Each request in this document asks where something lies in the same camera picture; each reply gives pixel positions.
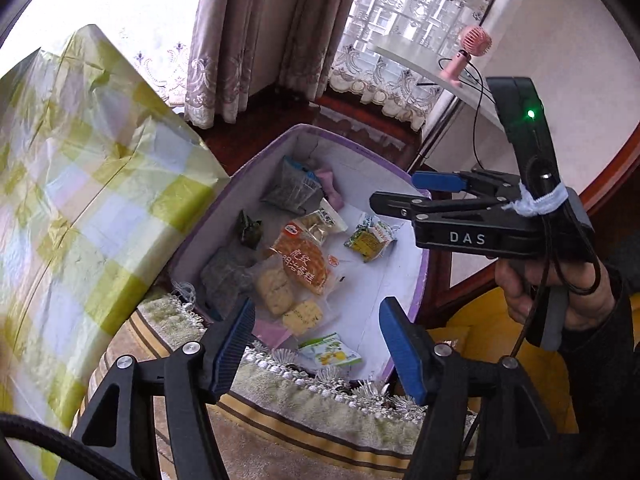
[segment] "white wall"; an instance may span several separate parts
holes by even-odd
[[[297,2],[298,0],[265,0],[249,88],[250,95],[277,81]]]
[[[495,34],[488,20],[487,29],[499,41],[482,72],[533,79],[562,179],[581,192],[640,121],[640,62],[600,0],[511,0],[506,11],[508,19],[497,23]],[[437,170],[469,169],[474,163],[473,113],[465,108],[427,160]],[[503,133],[482,120],[476,134],[487,168],[515,169]],[[454,254],[451,284],[488,263],[481,256]]]

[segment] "white shelf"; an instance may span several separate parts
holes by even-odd
[[[375,53],[388,57],[389,59],[410,68],[414,72],[425,76],[430,81],[443,87],[456,97],[459,97],[472,108],[476,108],[478,106],[478,101],[480,100],[480,88],[474,89],[467,85],[462,85],[462,88],[457,88],[449,83],[449,81],[440,78],[440,66],[438,65],[440,56],[435,52],[428,50],[407,38],[396,36],[394,34],[388,36],[374,34],[369,41],[369,48]],[[484,92],[485,94],[491,95],[486,84],[484,85]],[[482,98],[480,113],[495,124],[495,126],[504,130],[500,124],[500,119],[498,119],[494,104],[486,97]]]

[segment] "green snack package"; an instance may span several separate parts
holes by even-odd
[[[320,366],[341,366],[362,361],[362,357],[357,352],[340,341],[337,333],[306,341],[299,346],[298,352]]]
[[[367,263],[382,256],[389,244],[396,239],[399,228],[386,224],[375,215],[362,213],[356,231],[344,246],[362,254]]]

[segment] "pink package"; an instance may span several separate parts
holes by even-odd
[[[281,324],[272,323],[263,319],[256,319],[253,334],[269,348],[277,348],[284,343],[291,332]]]
[[[340,193],[335,190],[334,187],[334,172],[331,168],[321,168],[315,170],[314,173],[322,185],[322,191],[326,195],[327,202],[336,211],[340,211],[344,207],[344,200]]]

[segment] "plastic bag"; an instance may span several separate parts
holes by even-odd
[[[360,354],[345,345],[335,332],[302,343],[298,352],[320,366],[349,365],[362,361]]]
[[[294,282],[312,293],[327,296],[344,275],[340,260],[325,255],[320,245],[295,222],[286,224],[271,249],[282,255],[284,270]]]
[[[262,200],[292,213],[304,214],[306,211],[302,205],[321,187],[313,171],[285,156],[280,173]]]
[[[223,318],[233,310],[240,294],[253,288],[253,279],[229,248],[219,248],[200,271],[200,280],[206,292],[206,305]]]
[[[302,227],[318,245],[322,245],[329,234],[347,230],[347,224],[325,198],[320,201],[318,209],[296,218],[294,222]]]
[[[258,310],[269,313],[259,317],[278,322],[289,333],[301,336],[337,316],[324,297],[310,293],[289,278],[279,254],[253,266],[249,272],[254,278]]]
[[[382,256],[391,242],[396,240],[396,231],[400,226],[390,226],[375,215],[362,213],[356,231],[344,243],[357,253],[362,254],[364,262],[370,262]]]
[[[282,316],[292,309],[295,302],[293,286],[282,266],[282,257],[274,254],[252,267],[255,290],[262,304],[274,316]]]

